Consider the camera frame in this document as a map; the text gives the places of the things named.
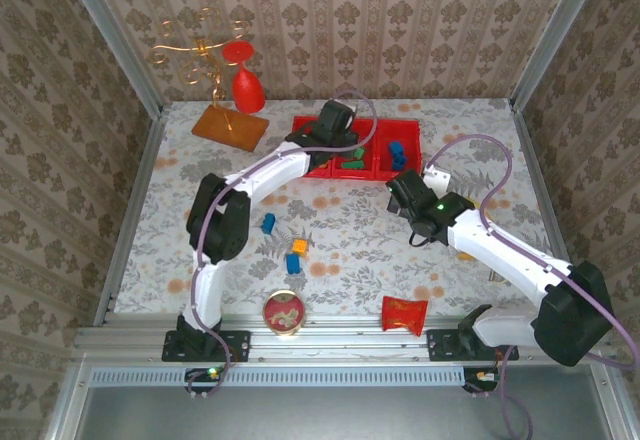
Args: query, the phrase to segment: wooden base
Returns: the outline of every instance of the wooden base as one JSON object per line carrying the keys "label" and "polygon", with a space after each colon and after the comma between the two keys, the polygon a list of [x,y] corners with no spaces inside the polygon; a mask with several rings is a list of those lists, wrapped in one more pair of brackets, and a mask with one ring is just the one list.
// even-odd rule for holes
{"label": "wooden base", "polygon": [[191,133],[214,142],[253,152],[269,121],[246,113],[209,105]]}

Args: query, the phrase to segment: blue block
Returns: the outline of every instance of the blue block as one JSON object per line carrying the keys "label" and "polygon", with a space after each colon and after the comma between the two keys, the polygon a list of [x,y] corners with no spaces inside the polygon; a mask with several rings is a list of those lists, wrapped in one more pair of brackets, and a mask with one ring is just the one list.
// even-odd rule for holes
{"label": "blue block", "polygon": [[273,213],[267,213],[262,221],[262,231],[267,235],[271,235],[273,226],[276,224],[276,216]]}
{"label": "blue block", "polygon": [[396,155],[402,155],[404,157],[404,147],[400,142],[391,142],[389,144],[389,151],[391,152],[392,157],[395,157]]}
{"label": "blue block", "polygon": [[395,172],[400,172],[407,164],[407,157],[404,155],[394,155],[393,161],[391,162],[391,170]]}
{"label": "blue block", "polygon": [[300,273],[300,257],[297,253],[289,253],[287,255],[287,272],[290,275]]}

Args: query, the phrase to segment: red tray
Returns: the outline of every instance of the red tray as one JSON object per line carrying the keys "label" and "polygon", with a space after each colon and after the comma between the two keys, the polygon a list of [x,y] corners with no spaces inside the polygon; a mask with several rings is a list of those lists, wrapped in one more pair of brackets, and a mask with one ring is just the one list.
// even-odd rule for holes
{"label": "red tray", "polygon": [[[305,124],[316,120],[317,117],[294,117],[293,131],[298,130]],[[371,118],[356,118],[352,129],[358,133],[362,140],[373,126]],[[420,172],[422,166],[422,151],[420,150],[420,124],[417,120],[395,120],[388,118],[378,119],[378,128],[373,138],[365,145],[364,169],[341,168],[344,162],[348,162],[343,157],[335,157],[327,167],[316,168],[307,173],[306,177],[315,178],[349,178],[356,180],[377,180],[388,181],[398,175],[399,171],[391,170],[391,153],[389,144],[400,142],[404,146],[407,156],[407,164],[404,170],[413,168]]]}

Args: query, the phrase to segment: round tin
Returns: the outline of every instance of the round tin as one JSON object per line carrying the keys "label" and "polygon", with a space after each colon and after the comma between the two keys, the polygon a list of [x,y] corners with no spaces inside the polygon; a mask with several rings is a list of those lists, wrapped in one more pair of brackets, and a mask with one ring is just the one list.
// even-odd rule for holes
{"label": "round tin", "polygon": [[304,315],[304,303],[291,290],[273,292],[262,308],[265,323],[278,335],[293,335],[300,330]]}

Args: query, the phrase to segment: wallpaper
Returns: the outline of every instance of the wallpaper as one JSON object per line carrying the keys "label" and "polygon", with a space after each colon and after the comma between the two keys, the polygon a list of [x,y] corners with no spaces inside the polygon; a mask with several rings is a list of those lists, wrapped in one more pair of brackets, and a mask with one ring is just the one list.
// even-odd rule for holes
{"label": "wallpaper", "polygon": [[640,0],[587,0],[525,119],[572,259],[640,342]]}
{"label": "wallpaper", "polygon": [[[558,0],[106,0],[140,58],[164,40],[160,24],[201,23],[207,5],[251,24],[248,67],[271,99],[328,98],[357,88],[372,98],[510,95]],[[184,45],[184,35],[172,36]],[[165,100],[206,100],[207,85],[185,86],[174,55],[147,65]]]}
{"label": "wallpaper", "polygon": [[38,438],[149,119],[79,0],[0,0],[0,438]]}

